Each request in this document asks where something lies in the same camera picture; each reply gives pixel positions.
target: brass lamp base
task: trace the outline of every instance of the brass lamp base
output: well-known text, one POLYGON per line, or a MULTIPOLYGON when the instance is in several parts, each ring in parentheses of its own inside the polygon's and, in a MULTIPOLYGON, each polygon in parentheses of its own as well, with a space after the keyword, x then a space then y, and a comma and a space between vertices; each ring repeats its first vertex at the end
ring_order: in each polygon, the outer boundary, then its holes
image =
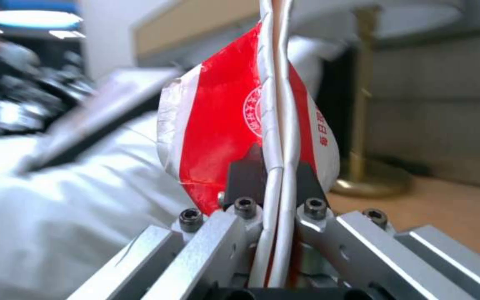
POLYGON ((346 196, 380 198, 403 194, 410 188, 412 177, 403 169, 366 160, 364 171, 361 180, 354 180, 349 174, 349 162, 342 161, 340 175, 331 191, 346 196))

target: metal plate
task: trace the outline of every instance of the metal plate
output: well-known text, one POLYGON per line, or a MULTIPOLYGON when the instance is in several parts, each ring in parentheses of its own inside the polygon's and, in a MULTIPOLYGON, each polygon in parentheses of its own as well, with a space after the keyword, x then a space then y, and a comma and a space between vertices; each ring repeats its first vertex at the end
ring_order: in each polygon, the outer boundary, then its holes
POLYGON ((182 247, 181 234, 149 226, 68 299, 140 299, 182 247))
POLYGON ((433 226, 395 238, 476 299, 480 299, 480 256, 433 226))
POLYGON ((247 246, 244 222, 231 213, 216 211, 143 300, 196 300, 215 285, 228 286, 247 246))
POLYGON ((396 299, 471 299, 359 212, 331 218, 325 228, 309 219, 296 220, 301 240, 320 251, 355 288, 374 288, 396 299))

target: table surface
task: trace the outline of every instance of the table surface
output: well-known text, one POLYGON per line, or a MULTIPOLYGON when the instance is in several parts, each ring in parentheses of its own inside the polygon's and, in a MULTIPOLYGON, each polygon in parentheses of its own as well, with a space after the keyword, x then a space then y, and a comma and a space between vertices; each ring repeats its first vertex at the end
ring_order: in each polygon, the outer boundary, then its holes
POLYGON ((431 224, 480 254, 480 188, 415 177, 411 191, 384 199, 361 199, 330 193, 336 213, 377 208, 396 230, 431 224))

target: screw head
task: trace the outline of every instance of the screw head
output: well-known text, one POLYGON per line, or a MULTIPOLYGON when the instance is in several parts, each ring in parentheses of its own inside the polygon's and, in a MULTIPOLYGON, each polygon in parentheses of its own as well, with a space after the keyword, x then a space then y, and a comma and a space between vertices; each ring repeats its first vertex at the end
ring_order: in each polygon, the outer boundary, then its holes
POLYGON ((320 198, 309 198, 303 205, 303 212, 313 220, 323 220, 327 215, 327 202, 320 198))
POLYGON ((185 209, 179 214, 179 224, 184 232, 196 232, 203 225, 203 214, 197 208, 185 209))
POLYGON ((368 219, 370 219, 372 222, 374 222, 374 224, 376 224, 383 230, 386 229, 386 225, 388 224, 388 217, 383 211, 381 211, 381 209, 368 208, 362 211, 362 214, 368 217, 368 219))
POLYGON ((240 197, 235 200, 235 214, 242 219, 251 219, 257 214, 257 204, 251 197, 240 197))

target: plastic wrapper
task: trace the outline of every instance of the plastic wrapper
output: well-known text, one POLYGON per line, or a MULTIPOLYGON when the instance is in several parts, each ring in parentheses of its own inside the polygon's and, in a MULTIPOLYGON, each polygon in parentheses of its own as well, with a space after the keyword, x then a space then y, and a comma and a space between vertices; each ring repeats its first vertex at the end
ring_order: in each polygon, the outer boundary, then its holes
POLYGON ((261 1, 261 21, 165 87, 158 114, 160 161, 208 215, 219 209, 217 195, 225 190, 230 163, 253 144, 263 148, 264 229, 251 286, 264 284, 276 231, 269 285, 284 284, 298 162, 312 166, 325 191, 339 173, 331 130, 286 58, 290 7, 291 1, 261 1))

